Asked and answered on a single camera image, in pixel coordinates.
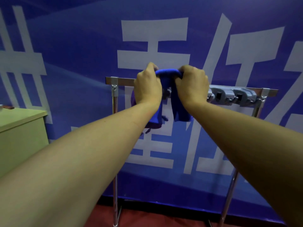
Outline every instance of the light green desk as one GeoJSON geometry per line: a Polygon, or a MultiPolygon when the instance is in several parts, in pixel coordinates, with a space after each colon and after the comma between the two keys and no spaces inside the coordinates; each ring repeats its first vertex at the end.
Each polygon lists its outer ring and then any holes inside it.
{"type": "Polygon", "coordinates": [[[15,108],[0,111],[0,177],[48,145],[46,111],[15,108]]]}

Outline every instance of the left hand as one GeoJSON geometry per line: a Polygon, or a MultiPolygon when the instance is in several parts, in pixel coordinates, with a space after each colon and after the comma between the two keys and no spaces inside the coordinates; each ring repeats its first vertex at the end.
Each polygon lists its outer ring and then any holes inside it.
{"type": "Polygon", "coordinates": [[[155,70],[158,67],[150,62],[145,70],[138,73],[134,80],[134,96],[136,104],[148,103],[158,110],[162,100],[162,85],[155,70]]]}

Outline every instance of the desk top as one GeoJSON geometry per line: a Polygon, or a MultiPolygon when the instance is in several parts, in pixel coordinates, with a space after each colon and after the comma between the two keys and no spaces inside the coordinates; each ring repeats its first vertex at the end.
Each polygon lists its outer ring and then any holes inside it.
{"type": "Polygon", "coordinates": [[[0,111],[0,132],[19,126],[26,122],[41,118],[47,115],[47,111],[14,108],[3,108],[0,111]]]}

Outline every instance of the forearm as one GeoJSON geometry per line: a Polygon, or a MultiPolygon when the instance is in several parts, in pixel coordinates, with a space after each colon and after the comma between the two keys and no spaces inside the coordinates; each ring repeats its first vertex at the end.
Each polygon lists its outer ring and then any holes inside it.
{"type": "Polygon", "coordinates": [[[210,103],[196,106],[190,113],[290,224],[290,217],[302,211],[303,135],[210,103]]]}
{"type": "Polygon", "coordinates": [[[81,225],[154,113],[153,105],[138,104],[78,128],[3,177],[0,225],[35,226],[41,221],[47,226],[51,223],[44,221],[51,217],[56,226],[69,214],[81,225]]]}

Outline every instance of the chrome pole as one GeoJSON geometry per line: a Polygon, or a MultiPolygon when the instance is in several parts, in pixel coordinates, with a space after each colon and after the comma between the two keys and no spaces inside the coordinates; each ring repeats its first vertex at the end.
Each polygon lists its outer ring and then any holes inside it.
{"type": "MultiPolygon", "coordinates": [[[[256,102],[256,106],[255,106],[255,108],[253,110],[253,113],[252,113],[253,117],[259,118],[261,110],[262,110],[262,108],[264,106],[265,100],[266,100],[266,98],[267,98],[267,96],[269,94],[269,91],[270,91],[269,88],[263,88],[262,89],[261,97],[256,102]]],[[[223,224],[224,224],[224,221],[225,221],[228,209],[229,209],[230,202],[232,201],[232,195],[233,195],[233,192],[235,190],[238,177],[239,177],[239,172],[237,171],[237,169],[235,169],[234,174],[232,176],[232,181],[229,184],[229,189],[228,189],[228,192],[227,192],[224,208],[223,208],[223,211],[221,213],[221,217],[220,217],[220,221],[219,221],[218,227],[222,227],[223,224]]]]}
{"type": "MultiPolygon", "coordinates": [[[[113,114],[118,112],[118,77],[111,77],[112,84],[112,109],[113,114]]],[[[118,212],[118,185],[117,185],[117,175],[113,180],[113,208],[114,208],[114,227],[118,227],[119,212],[118,212]]]]}

